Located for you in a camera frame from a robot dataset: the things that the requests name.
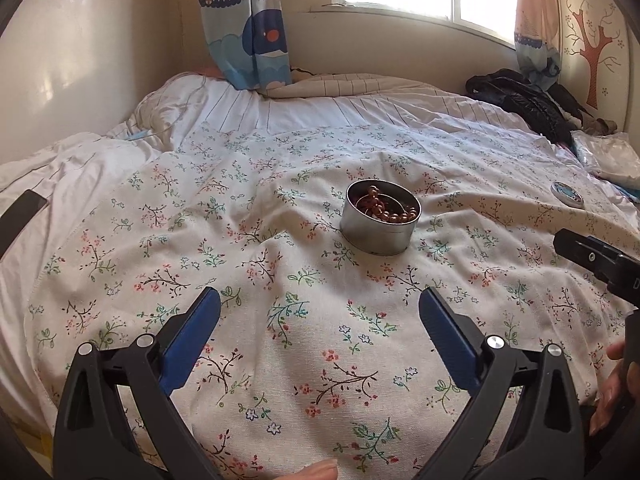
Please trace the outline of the person's right hand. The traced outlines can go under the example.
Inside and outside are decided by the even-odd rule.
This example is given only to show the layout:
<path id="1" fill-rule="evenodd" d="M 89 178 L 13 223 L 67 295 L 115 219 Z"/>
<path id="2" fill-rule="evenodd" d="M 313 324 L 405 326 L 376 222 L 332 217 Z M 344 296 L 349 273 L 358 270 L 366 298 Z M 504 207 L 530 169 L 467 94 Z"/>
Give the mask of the person's right hand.
<path id="1" fill-rule="evenodd" d="M 625 341 L 617 341 L 606 349 L 606 356 L 615 362 L 612 373 L 605 379 L 599 392 L 599 400 L 596 410 L 590 418 L 589 435 L 597 434 L 600 430 L 608 426 L 611 421 L 617 403 L 624 390 L 624 382 L 620 376 L 623 367 Z"/>

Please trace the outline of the person's left hand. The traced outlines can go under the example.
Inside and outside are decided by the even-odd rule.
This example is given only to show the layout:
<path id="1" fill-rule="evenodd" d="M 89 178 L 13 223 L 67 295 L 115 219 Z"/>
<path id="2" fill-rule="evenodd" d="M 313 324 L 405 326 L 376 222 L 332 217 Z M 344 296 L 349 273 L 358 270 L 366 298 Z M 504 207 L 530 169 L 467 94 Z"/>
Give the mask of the person's left hand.
<path id="1" fill-rule="evenodd" d="M 303 469 L 278 477 L 276 480 L 337 480 L 338 466 L 335 458 L 320 460 Z"/>

